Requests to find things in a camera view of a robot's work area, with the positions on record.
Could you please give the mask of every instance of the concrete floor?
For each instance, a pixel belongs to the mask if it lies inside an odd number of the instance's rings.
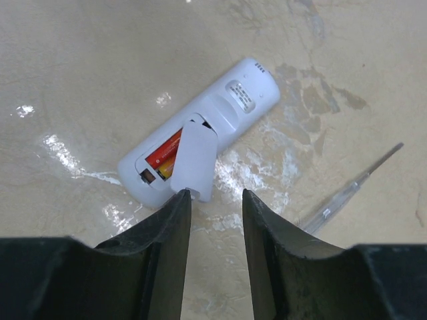
[[[427,242],[427,2],[1,0],[0,234],[95,245],[152,211],[117,162],[243,57],[275,109],[195,204],[183,319],[251,319],[243,188],[298,222],[397,142],[320,233],[343,247]]]

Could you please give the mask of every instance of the battery cover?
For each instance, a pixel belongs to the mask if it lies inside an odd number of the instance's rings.
[[[201,123],[188,121],[182,129],[181,141],[171,177],[171,189],[188,189],[200,202],[211,199],[214,183],[218,136]]]

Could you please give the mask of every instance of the floor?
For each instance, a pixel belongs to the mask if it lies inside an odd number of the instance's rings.
[[[117,162],[243,57],[282,100],[195,204],[182,319],[251,319],[243,188],[298,223],[398,142],[319,234],[427,241],[423,0],[2,0],[0,234],[96,245],[151,210]]]

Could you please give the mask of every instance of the battery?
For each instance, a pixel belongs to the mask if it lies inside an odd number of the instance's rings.
[[[176,154],[166,160],[160,167],[157,169],[157,173],[163,180],[168,180],[173,171],[173,166],[175,165]]]
[[[175,155],[181,139],[182,129],[170,137],[163,145],[158,147],[151,155],[145,158],[153,169],[160,167],[167,159]]]

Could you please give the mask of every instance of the red battery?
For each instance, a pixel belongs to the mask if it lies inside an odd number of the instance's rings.
[[[177,153],[181,133],[182,129],[169,138],[163,145],[158,147],[151,155],[145,158],[153,169],[156,170],[163,162]]]

